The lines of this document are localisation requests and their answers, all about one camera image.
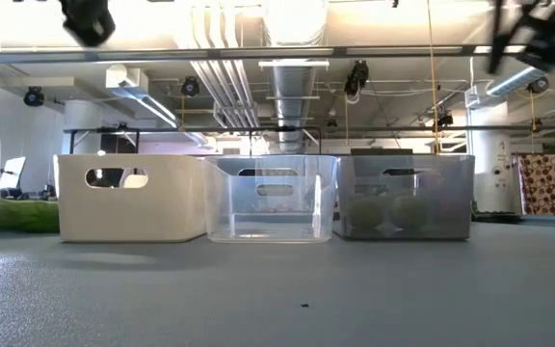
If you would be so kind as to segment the black ceiling-hung device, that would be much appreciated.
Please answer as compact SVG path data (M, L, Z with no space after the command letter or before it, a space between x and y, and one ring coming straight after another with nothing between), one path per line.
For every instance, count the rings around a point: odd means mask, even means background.
M198 79L196 76L186 76L181 85L180 92L185 97L194 97L200 92Z
M29 87L26 94L23 97L23 102L29 107L40 107L43 105L45 96L41 91L41 87L32 86Z
M347 77L344 93L348 96L356 96L365 87L369 78L369 67L364 60L357 60Z
M526 90L531 94L541 94L549 90L550 84L546 77L540 77L535 81L529 83Z
M448 127L454 123L454 118L451 112L438 114L434 119L433 131L437 132L441 128Z

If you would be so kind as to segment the white round column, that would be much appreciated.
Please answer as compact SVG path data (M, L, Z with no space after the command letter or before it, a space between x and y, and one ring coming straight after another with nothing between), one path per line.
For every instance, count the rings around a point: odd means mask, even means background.
M469 109L470 126L507 125L507 102ZM467 132L469 154L475 157L474 201L480 212L511 212L513 208L513 168L511 138L505 130Z

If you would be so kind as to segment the red dotted patterned cloth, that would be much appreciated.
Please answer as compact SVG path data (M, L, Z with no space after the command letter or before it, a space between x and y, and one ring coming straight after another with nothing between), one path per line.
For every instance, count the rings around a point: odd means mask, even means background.
M555 154L519 154L522 213L555 216Z

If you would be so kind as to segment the computer monitor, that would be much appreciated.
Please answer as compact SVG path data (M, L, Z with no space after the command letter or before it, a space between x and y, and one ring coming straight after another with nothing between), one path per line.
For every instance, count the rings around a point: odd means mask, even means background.
M20 156L6 161L0 175L0 190L17 189L26 164L26 157Z

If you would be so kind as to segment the grey translucent plastic basket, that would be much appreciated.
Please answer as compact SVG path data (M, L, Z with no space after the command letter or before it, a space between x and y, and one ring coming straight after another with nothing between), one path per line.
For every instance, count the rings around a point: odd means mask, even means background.
M350 240L466 240L474 202L475 158L471 155L349 155L337 161L338 219L333 232ZM399 196L418 196L429 206L422 228L394 226L389 207ZM384 222L371 230L347 224L348 203L383 200Z

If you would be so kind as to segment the white opaque plastic basket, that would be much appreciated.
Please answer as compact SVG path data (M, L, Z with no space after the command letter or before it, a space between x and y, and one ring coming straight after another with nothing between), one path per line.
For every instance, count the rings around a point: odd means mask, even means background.
M67 154L54 158L65 242L184 242L205 233L208 163L172 154ZM92 186L92 170L122 169L118 187Z

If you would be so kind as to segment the round green fruit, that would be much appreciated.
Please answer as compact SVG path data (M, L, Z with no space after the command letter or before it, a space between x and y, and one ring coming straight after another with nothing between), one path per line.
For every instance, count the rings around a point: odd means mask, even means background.
M371 230L378 227L384 222L383 200L373 197L350 200L346 220L354 229Z
M428 223L429 206L418 196L399 196L389 207L391 223L399 228L422 228Z

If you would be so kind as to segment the green cucumber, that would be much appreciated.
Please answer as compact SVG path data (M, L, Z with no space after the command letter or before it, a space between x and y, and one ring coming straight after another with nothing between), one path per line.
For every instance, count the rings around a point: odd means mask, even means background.
M59 233L59 206L42 200L0 200L0 229Z

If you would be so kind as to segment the clear plastic basket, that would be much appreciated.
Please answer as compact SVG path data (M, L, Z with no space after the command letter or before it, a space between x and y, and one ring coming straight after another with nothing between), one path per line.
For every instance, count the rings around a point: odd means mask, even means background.
M335 157L213 156L204 162L210 240L322 243L331 239Z

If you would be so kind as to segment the silver spiral duct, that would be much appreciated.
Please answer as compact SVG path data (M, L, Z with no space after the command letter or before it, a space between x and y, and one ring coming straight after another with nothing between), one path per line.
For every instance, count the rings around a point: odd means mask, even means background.
M546 75L546 72L535 67L528 67L510 77L490 84L486 94L491 97L505 96L514 90L538 80Z

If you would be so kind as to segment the white box air duct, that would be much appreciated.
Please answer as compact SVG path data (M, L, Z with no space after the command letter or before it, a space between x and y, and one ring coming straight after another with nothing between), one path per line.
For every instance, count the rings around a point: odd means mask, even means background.
M141 68L112 65L106 69L105 87L129 87L148 90L149 79Z

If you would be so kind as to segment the aluminium frame crossbar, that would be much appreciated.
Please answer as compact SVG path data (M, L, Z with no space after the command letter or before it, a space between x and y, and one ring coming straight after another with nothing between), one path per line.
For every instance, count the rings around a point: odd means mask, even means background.
M147 63L204 60L273 60L273 59L365 59L421 58L429 54L438 57L476 57L491 52L488 45L424 45L402 46L306 46L251 47L200 49L73 49L0 51L0 64L80 64L80 63Z

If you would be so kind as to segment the black background frame bar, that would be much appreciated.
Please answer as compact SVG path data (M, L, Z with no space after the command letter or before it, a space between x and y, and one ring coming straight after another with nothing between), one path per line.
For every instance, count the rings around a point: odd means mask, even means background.
M538 131L555 131L555 125L536 125ZM134 128L134 127L98 127L98 128L75 128L63 130L66 134L72 133L101 133L101 134L116 134L116 133L174 133L174 132L203 132L203 133L228 133L228 132L295 132L295 131L310 131L310 132L413 132L413 131L427 131L436 132L435 128L431 126L393 126L393 127L380 127L380 126L264 126L264 127L185 127L180 128ZM441 131L527 131L533 130L532 125L464 125L464 126L448 126L440 127L438 132Z

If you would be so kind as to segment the silver round ceiling duct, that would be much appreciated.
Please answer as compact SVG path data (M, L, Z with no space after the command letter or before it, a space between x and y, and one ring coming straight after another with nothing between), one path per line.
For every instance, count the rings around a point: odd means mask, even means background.
M281 60L272 67L277 125L292 128L278 133L277 147L282 153L304 152L302 127L310 109L315 77L316 68L308 60Z

